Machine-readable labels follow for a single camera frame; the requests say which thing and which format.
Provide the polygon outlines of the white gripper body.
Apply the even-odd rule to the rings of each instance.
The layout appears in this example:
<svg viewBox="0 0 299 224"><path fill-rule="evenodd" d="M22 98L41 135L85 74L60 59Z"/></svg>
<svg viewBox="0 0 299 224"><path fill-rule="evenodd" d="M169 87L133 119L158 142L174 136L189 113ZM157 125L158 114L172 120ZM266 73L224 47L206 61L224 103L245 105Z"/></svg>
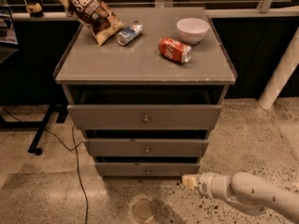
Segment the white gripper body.
<svg viewBox="0 0 299 224"><path fill-rule="evenodd" d="M212 198L212 180L216 173L203 173L195 178L199 193L208 198Z"/></svg>

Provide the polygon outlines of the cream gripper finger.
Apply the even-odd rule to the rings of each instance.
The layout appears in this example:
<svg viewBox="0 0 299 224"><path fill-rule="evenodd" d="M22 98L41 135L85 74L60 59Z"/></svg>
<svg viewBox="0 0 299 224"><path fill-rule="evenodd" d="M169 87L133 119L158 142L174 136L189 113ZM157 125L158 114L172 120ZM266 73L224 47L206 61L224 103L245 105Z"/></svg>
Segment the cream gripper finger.
<svg viewBox="0 0 299 224"><path fill-rule="evenodd" d="M182 184L190 190L195 190L197 185L197 175L184 175L182 177Z"/></svg>

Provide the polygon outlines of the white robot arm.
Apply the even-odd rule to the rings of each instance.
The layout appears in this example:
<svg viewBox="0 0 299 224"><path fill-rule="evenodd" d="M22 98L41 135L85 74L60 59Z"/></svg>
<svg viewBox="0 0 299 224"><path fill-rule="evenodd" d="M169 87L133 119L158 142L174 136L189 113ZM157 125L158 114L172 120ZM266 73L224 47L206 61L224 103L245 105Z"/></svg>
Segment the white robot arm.
<svg viewBox="0 0 299 224"><path fill-rule="evenodd" d="M259 216L268 207L294 224L299 224L299 196L277 188L256 175L238 172L233 175L202 173L184 175L182 183L208 198L220 199L236 210Z"/></svg>

